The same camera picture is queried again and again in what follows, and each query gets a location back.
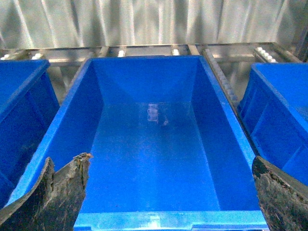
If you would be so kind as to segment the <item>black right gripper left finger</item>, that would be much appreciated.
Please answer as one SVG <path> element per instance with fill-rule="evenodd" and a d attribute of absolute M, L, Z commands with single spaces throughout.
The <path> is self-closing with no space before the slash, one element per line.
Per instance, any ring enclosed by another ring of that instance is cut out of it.
<path fill-rule="evenodd" d="M 0 211 L 2 231 L 72 231 L 86 196 L 92 154 L 73 157 L 58 171 L 47 157 L 31 190 Z"/>

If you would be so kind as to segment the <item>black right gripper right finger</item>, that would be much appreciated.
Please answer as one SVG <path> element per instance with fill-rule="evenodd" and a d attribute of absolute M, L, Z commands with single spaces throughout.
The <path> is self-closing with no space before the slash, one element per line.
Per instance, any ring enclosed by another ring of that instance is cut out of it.
<path fill-rule="evenodd" d="M 308 187 L 261 156 L 252 173 L 260 210 L 271 231 L 308 229 Z"/>

